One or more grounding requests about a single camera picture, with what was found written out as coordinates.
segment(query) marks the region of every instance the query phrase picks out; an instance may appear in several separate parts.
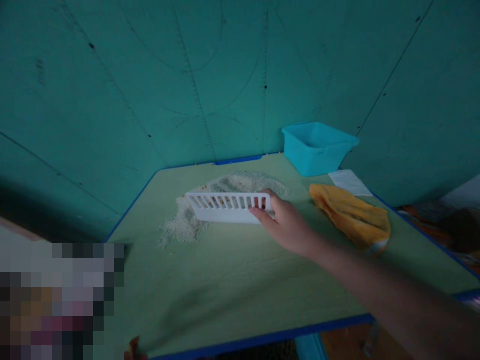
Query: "blue plastic container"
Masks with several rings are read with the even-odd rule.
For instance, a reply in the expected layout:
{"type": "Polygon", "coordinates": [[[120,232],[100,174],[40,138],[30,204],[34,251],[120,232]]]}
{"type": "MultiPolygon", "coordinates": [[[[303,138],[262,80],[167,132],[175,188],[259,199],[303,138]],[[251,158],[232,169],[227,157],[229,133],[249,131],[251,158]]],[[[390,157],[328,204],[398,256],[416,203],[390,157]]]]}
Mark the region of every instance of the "blue plastic container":
{"type": "Polygon", "coordinates": [[[320,122],[301,122],[284,127],[285,156],[305,177],[335,172],[350,150],[360,143],[320,122]]]}

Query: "sand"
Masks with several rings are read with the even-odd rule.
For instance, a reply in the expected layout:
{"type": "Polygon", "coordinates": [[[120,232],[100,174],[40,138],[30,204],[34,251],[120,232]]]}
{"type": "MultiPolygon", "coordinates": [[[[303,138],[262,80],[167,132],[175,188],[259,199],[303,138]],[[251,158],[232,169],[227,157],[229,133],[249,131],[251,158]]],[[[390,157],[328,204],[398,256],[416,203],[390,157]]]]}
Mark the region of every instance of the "sand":
{"type": "MultiPolygon", "coordinates": [[[[263,189],[271,189],[281,198],[289,194],[289,188],[263,172],[239,171],[216,178],[206,185],[194,188],[187,193],[257,193],[263,189]]],[[[168,219],[158,231],[160,239],[158,247],[165,247],[172,241],[193,243],[209,222],[199,221],[186,197],[176,199],[178,211],[176,216],[168,219]]]]}

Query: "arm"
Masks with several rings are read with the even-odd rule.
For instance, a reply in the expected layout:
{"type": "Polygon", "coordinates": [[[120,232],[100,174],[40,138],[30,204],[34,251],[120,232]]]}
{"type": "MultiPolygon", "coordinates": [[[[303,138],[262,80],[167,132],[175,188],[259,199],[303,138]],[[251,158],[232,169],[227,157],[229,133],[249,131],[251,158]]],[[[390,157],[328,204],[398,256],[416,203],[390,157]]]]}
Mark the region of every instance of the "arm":
{"type": "Polygon", "coordinates": [[[415,359],[478,359],[480,315],[446,294],[315,232],[271,190],[275,220],[254,214],[287,250],[315,262],[345,286],[415,359]]]}

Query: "yellow rag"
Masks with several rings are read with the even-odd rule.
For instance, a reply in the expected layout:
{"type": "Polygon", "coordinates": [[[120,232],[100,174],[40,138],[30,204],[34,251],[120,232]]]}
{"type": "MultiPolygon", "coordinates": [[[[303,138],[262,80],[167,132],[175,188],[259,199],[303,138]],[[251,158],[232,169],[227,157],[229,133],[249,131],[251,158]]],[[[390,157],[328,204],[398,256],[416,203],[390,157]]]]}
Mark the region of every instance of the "yellow rag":
{"type": "Polygon", "coordinates": [[[336,186],[312,184],[310,195],[335,226],[361,251],[380,254],[392,230],[388,212],[372,206],[336,186]]]}

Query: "blue table edge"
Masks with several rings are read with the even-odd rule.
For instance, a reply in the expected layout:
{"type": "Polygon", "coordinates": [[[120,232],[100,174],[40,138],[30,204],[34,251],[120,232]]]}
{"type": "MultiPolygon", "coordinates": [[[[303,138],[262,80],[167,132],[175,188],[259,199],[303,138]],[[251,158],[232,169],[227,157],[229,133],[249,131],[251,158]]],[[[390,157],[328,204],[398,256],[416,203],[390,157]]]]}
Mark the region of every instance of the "blue table edge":
{"type": "MultiPolygon", "coordinates": [[[[232,159],[232,160],[223,160],[223,161],[217,161],[217,162],[206,162],[204,164],[213,164],[213,165],[216,165],[216,166],[222,166],[222,165],[227,165],[227,164],[235,164],[235,163],[256,161],[256,160],[260,160],[263,156],[264,155],[242,157],[242,158],[237,158],[237,159],[232,159]]],[[[140,198],[140,196],[143,194],[145,189],[149,186],[150,182],[155,177],[155,175],[157,175],[158,172],[163,171],[163,170],[177,169],[177,168],[187,168],[187,167],[191,167],[191,166],[192,165],[177,166],[177,167],[170,167],[170,168],[166,168],[166,169],[160,169],[160,170],[156,171],[152,175],[150,180],[148,180],[148,182],[146,183],[144,188],[140,191],[138,196],[131,203],[131,205],[128,207],[128,209],[123,214],[121,219],[116,223],[116,225],[114,226],[114,228],[112,229],[110,234],[108,234],[107,238],[103,242],[107,243],[110,240],[110,238],[112,237],[114,232],[117,230],[119,225],[122,223],[124,218],[127,216],[129,211],[135,205],[137,200],[140,198]]],[[[436,247],[440,248],[440,250],[442,250],[450,258],[452,258],[454,261],[456,261],[462,268],[467,270],[470,274],[472,274],[480,282],[480,275],[478,275],[475,271],[473,271],[470,267],[468,267],[453,252],[451,252],[446,247],[444,247],[444,246],[440,245],[438,242],[436,242],[428,234],[426,234],[421,229],[419,229],[417,226],[415,226],[415,224],[413,224],[407,217],[405,217],[404,215],[399,213],[397,210],[395,210],[393,207],[391,207],[388,203],[383,201],[378,195],[376,195],[373,192],[372,192],[372,194],[373,194],[374,197],[376,197],[378,200],[380,200],[386,207],[388,207],[394,213],[399,215],[411,227],[413,227],[415,230],[420,232],[425,238],[427,238],[436,247]]],[[[459,301],[462,301],[462,302],[470,301],[473,298],[480,297],[480,288],[476,289],[476,290],[457,293],[457,294],[454,294],[453,297],[455,299],[459,300],[459,301]]],[[[349,327],[349,326],[359,325],[359,324],[371,324],[374,321],[375,321],[375,318],[371,314],[366,313],[366,314],[362,314],[362,315],[346,317],[346,318],[343,318],[343,319],[327,321],[327,322],[323,322],[323,323],[316,324],[316,325],[309,325],[309,326],[304,326],[304,327],[300,327],[300,328],[296,328],[296,329],[273,332],[273,333],[266,334],[266,335],[249,337],[249,338],[242,339],[242,340],[226,342],[226,343],[223,343],[223,344],[202,347],[202,348],[195,349],[195,350],[188,350],[188,351],[169,354],[169,355],[152,357],[152,358],[149,358],[149,359],[150,360],[160,360],[160,359],[161,360],[170,360],[170,359],[181,360],[181,359],[197,359],[197,358],[201,358],[201,357],[212,357],[212,356],[215,356],[215,355],[219,355],[219,354],[223,354],[223,353],[230,353],[230,352],[238,351],[238,350],[241,350],[241,349],[252,348],[252,347],[255,347],[255,346],[265,345],[265,344],[269,344],[269,343],[275,343],[275,342],[284,341],[284,340],[291,340],[291,339],[294,339],[294,338],[297,338],[297,337],[300,337],[300,336],[305,336],[305,335],[309,335],[309,334],[313,334],[313,333],[326,332],[326,331],[330,331],[330,330],[346,328],[346,327],[349,327]]]]}

